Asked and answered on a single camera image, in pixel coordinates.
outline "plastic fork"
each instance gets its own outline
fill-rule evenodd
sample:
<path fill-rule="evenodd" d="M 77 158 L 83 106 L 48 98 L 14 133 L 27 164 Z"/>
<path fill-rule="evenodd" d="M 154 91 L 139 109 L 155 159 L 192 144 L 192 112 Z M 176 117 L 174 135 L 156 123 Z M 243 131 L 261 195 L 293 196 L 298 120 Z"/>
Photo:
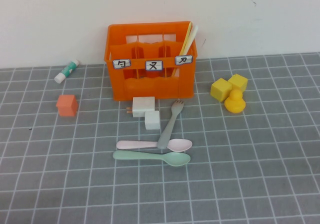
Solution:
<path fill-rule="evenodd" d="M 161 133 L 161 136 L 156 144 L 156 146 L 159 149 L 165 149 L 168 146 L 168 143 L 170 141 L 170 137 L 171 137 L 171 133 L 172 130 L 174 128 L 177 116 L 179 115 L 179 113 L 182 111 L 182 109 L 184 108 L 184 102 L 182 100 L 176 100 L 172 107 L 171 107 L 171 112 L 172 112 L 172 116 L 168 122 L 168 124 L 166 125 L 164 131 Z"/>

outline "rubber duck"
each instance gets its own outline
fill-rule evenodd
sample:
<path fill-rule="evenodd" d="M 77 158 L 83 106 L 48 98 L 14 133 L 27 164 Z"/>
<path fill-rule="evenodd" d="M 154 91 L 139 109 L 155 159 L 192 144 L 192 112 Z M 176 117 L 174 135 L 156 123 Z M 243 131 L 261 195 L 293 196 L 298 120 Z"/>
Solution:
<path fill-rule="evenodd" d="M 225 108 L 231 113 L 240 113 L 246 107 L 246 102 L 243 100 L 242 91 L 233 89 L 229 97 L 224 101 Z"/>

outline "glue stick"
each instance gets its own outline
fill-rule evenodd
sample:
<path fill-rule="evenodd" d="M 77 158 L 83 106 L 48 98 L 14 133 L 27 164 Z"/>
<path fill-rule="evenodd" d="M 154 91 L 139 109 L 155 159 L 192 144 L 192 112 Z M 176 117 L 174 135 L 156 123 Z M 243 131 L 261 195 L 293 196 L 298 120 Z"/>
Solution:
<path fill-rule="evenodd" d="M 70 73 L 77 68 L 78 65 L 79 61 L 73 60 L 58 75 L 55 76 L 54 80 L 59 84 L 62 83 L 64 79 L 66 79 L 66 77 L 68 77 Z"/>

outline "white block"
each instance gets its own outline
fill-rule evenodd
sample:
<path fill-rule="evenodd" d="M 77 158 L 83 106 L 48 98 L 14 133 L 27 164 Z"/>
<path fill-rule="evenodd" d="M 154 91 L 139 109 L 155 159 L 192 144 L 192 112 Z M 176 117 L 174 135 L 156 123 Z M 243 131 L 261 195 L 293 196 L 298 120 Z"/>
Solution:
<path fill-rule="evenodd" d="M 144 124 L 147 130 L 160 130 L 160 112 L 158 110 L 146 111 Z"/>
<path fill-rule="evenodd" d="M 134 97 L 132 104 L 132 115 L 134 118 L 143 118 L 145 112 L 155 110 L 155 97 Z"/>

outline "crate label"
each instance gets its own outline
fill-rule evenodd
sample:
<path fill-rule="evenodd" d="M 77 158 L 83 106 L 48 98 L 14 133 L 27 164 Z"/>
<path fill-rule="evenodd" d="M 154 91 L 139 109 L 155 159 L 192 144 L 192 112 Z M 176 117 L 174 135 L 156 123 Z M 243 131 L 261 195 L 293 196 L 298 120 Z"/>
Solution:
<path fill-rule="evenodd" d="M 162 60 L 147 60 L 145 62 L 145 69 L 147 71 L 161 71 L 163 69 Z"/>
<path fill-rule="evenodd" d="M 129 59 L 113 60 L 112 63 L 113 63 L 114 69 L 127 68 L 131 66 L 131 62 Z"/>
<path fill-rule="evenodd" d="M 192 61 L 193 61 L 192 55 L 178 55 L 175 57 L 175 64 L 178 66 L 192 63 Z"/>

